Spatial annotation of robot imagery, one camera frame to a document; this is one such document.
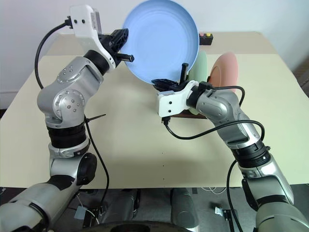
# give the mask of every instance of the beige tabletop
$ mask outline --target beige tabletop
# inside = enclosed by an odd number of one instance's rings
[[[246,89],[243,111],[265,126],[264,142],[289,183],[307,183],[309,100],[268,46],[264,54],[237,53],[236,48],[226,51],[236,52],[239,85]],[[207,55],[208,70],[219,55]],[[43,57],[39,63],[43,85],[52,83],[74,57],[51,52]],[[107,114],[92,121],[90,128],[109,170],[111,188],[225,186],[234,158],[217,133],[178,140],[161,124],[151,85],[133,76],[124,63],[104,78],[85,114]],[[0,186],[29,187],[49,178],[50,139],[36,104],[39,91],[32,73],[0,121]],[[170,127],[181,136],[190,136],[213,125],[206,119],[173,118]],[[240,181],[240,171],[234,168],[231,186],[240,186]],[[98,163],[95,179],[84,188],[104,188],[105,183]]]

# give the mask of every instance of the blue plate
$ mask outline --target blue plate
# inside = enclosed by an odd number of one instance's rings
[[[140,80],[180,79],[182,63],[190,70],[197,58],[199,36],[191,15],[170,0],[149,0],[134,8],[123,28],[129,37],[121,49],[135,60],[126,62]]]

